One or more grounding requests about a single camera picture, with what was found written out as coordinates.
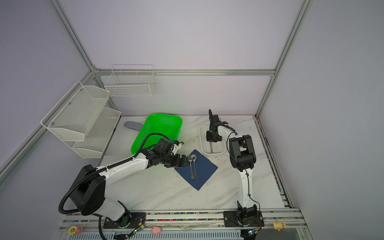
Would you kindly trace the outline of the silver spoon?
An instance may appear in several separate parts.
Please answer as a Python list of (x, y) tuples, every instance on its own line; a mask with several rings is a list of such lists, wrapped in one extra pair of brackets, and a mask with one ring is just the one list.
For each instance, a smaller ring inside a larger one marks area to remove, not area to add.
[(192, 154), (191, 155), (191, 159), (192, 159), (192, 162), (193, 162), (193, 177), (192, 177), (192, 179), (197, 179), (198, 178), (197, 170), (196, 170), (197, 156), (195, 154)]

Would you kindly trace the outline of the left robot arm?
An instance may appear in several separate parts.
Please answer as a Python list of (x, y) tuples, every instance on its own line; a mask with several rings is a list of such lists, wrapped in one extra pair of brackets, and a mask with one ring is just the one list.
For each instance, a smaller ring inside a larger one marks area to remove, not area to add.
[(108, 196), (108, 188), (134, 174), (152, 166), (166, 168), (185, 168), (191, 157), (178, 154), (183, 144), (161, 138), (157, 144), (141, 146), (131, 157), (114, 164), (94, 168), (83, 167), (68, 192), (59, 204), (61, 214), (81, 213), (83, 216), (95, 215), (115, 222), (118, 228), (132, 224), (130, 210), (118, 199)]

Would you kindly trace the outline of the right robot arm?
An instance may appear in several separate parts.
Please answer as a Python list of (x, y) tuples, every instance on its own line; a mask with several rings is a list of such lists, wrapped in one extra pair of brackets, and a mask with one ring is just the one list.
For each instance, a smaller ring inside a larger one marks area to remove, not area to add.
[(264, 219), (260, 210), (260, 203), (254, 200), (252, 171), (257, 158), (252, 137), (240, 135), (229, 126), (229, 123), (222, 121), (218, 115), (209, 110), (209, 128), (206, 131), (206, 141), (209, 143), (225, 142), (229, 153), (231, 166), (237, 171), (239, 180), (239, 196), (235, 212), (225, 212), (225, 224), (235, 225), (242, 228), (264, 226)]

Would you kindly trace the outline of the green plastic basket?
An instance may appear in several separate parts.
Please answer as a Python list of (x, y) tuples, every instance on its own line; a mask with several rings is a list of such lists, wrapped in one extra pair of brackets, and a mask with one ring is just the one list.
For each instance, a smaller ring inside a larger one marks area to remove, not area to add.
[(139, 131), (132, 147), (132, 155), (136, 154), (145, 138), (152, 133), (163, 134), (170, 140), (178, 139), (183, 120), (179, 116), (166, 114), (153, 114), (147, 117), (142, 129)]

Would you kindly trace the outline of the silver fork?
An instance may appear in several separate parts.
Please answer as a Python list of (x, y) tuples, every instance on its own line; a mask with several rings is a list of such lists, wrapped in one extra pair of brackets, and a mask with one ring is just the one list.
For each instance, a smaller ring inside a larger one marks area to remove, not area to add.
[(193, 160), (189, 159), (191, 179), (193, 180), (195, 178), (195, 176), (194, 176), (194, 171), (193, 171), (193, 167), (192, 167), (192, 162), (193, 162)]

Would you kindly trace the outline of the dark blue paper napkin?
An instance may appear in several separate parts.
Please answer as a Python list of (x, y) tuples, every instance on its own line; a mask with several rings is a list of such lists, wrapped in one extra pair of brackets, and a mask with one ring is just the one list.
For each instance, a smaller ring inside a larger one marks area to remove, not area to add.
[(193, 165), (193, 172), (196, 168), (198, 177), (194, 179), (191, 178), (189, 163), (187, 163), (185, 168), (176, 168), (175, 170), (188, 184), (199, 191), (218, 169), (218, 167), (197, 150), (193, 150), (191, 154), (195, 154), (197, 156), (196, 167)]

